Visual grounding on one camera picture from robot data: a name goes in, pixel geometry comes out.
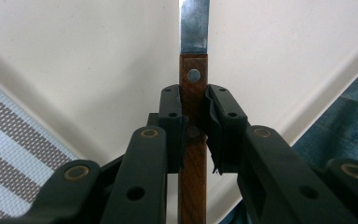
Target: gray striped cloth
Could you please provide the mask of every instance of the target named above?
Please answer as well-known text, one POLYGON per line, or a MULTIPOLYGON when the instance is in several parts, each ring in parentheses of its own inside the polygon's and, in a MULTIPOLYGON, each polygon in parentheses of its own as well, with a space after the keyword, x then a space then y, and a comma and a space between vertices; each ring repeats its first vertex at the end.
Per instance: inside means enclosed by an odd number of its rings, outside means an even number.
POLYGON ((24 214, 53 172, 75 159, 0 92, 0 218, 24 214))

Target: wood grain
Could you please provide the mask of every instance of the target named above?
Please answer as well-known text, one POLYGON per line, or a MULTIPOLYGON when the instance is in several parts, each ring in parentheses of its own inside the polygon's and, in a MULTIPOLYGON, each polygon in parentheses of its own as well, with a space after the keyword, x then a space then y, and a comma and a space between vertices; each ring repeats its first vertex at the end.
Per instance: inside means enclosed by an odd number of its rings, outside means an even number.
POLYGON ((183 114, 189 117, 185 169, 179 172, 179 223, 205 223, 206 213, 206 136, 200 128, 202 105, 208 84, 208 55, 180 56, 179 86, 183 114), (200 79, 191 82, 191 69, 200 72, 200 79))

